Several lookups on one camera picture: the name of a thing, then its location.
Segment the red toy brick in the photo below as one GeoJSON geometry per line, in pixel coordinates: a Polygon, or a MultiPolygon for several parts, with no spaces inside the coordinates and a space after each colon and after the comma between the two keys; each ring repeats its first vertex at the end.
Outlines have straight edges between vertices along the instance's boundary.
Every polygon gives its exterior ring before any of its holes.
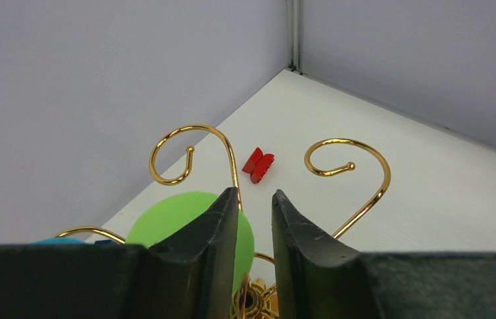
{"type": "Polygon", "coordinates": [[[265,154],[260,148],[256,148],[242,167],[242,172],[250,176],[253,184],[260,183],[274,160],[274,154],[265,154]]]}

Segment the blue toy brick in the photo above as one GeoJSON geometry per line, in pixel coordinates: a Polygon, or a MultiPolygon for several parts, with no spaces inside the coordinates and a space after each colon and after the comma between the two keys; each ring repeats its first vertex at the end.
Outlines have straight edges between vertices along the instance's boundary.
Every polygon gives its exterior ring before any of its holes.
{"type": "Polygon", "coordinates": [[[104,239],[99,241],[94,241],[95,245],[116,245],[117,243],[110,239],[104,239]]]}

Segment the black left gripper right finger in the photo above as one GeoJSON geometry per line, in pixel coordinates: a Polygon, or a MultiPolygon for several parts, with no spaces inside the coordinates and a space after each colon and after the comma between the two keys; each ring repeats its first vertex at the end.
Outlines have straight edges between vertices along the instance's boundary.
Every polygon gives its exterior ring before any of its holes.
{"type": "Polygon", "coordinates": [[[281,318],[496,318],[496,253],[362,253],[281,190],[272,240],[281,318]]]}

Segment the green plastic wine glass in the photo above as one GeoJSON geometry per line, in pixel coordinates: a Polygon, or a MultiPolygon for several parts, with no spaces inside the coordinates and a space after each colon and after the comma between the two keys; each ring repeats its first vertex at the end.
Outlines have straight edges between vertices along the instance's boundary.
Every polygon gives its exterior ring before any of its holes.
{"type": "MultiPolygon", "coordinates": [[[[146,210],[132,225],[125,242],[150,247],[166,239],[187,223],[204,213],[218,195],[204,191],[190,191],[170,196],[146,210]]],[[[240,288],[244,274],[251,271],[254,260],[254,234],[243,213],[238,212],[238,228],[232,291],[240,288]]]]}

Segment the blue plastic wine glass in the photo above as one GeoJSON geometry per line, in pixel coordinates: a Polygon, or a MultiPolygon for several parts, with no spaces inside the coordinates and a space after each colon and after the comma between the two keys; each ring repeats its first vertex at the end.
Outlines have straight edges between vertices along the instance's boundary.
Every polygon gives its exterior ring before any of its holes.
{"type": "Polygon", "coordinates": [[[32,245],[87,245],[87,243],[71,237],[53,237],[33,242],[32,245]]]}

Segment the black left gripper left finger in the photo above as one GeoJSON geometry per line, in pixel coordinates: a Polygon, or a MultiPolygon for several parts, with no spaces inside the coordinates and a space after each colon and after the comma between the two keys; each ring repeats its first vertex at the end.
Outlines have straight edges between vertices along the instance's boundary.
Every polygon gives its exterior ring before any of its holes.
{"type": "Polygon", "coordinates": [[[228,318],[237,193],[151,247],[0,245],[0,318],[228,318]]]}

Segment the gold wire glass rack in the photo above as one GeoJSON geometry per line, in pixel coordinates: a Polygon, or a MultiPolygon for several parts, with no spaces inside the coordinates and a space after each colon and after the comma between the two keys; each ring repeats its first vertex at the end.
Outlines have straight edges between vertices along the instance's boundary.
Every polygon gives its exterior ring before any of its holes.
{"type": "MultiPolygon", "coordinates": [[[[177,128],[176,130],[170,132],[165,137],[159,140],[157,145],[153,148],[149,159],[150,160],[149,171],[151,176],[154,178],[154,180],[157,183],[160,183],[161,185],[177,185],[183,182],[190,175],[193,168],[193,153],[195,150],[193,146],[189,146],[187,148],[186,164],[183,173],[173,179],[166,179],[164,177],[161,177],[160,174],[158,174],[155,168],[155,160],[161,147],[170,138],[180,133],[188,132],[192,130],[203,130],[215,135],[220,139],[227,152],[232,186],[238,187],[239,186],[238,169],[236,166],[234,151],[232,149],[230,141],[221,131],[217,130],[216,128],[206,125],[200,125],[200,124],[177,128]]],[[[332,139],[316,142],[315,144],[310,146],[306,151],[304,156],[304,163],[306,168],[311,173],[321,177],[330,177],[330,176],[338,175],[345,171],[351,171],[355,168],[355,164],[353,162],[349,162],[346,165],[343,165],[341,167],[332,170],[317,169],[311,162],[311,155],[318,148],[322,146],[326,146],[328,144],[347,144],[367,151],[379,161],[384,174],[383,181],[379,189],[376,191],[376,193],[352,217],[350,217],[347,221],[345,221],[345,223],[342,224],[334,232],[333,238],[338,239],[342,234],[348,231],[367,211],[369,211],[386,193],[391,181],[391,170],[388,162],[383,157],[383,155],[378,151],[376,151],[374,148],[368,146],[367,144],[351,139],[332,138],[332,139]]],[[[121,237],[106,229],[99,227],[92,227],[92,226],[80,226],[80,227],[71,228],[63,232],[60,232],[58,236],[68,237],[71,235],[75,235],[77,233],[94,233],[106,237],[110,240],[113,240],[117,243],[121,243],[121,244],[126,243],[125,242],[126,237],[121,237]]],[[[254,250],[254,259],[262,259],[268,261],[269,263],[274,262],[274,259],[271,256],[256,252],[255,250],[254,250]]],[[[240,297],[237,290],[236,292],[234,292],[234,301],[232,303],[232,308],[230,311],[231,318],[239,318],[240,316],[239,311],[240,311],[240,297]]],[[[244,316],[245,318],[279,318],[280,315],[279,315],[278,294],[277,294],[276,286],[271,285],[267,287],[264,284],[259,283],[257,280],[250,281],[250,286],[246,291],[246,299],[244,302],[244,316]]]]}

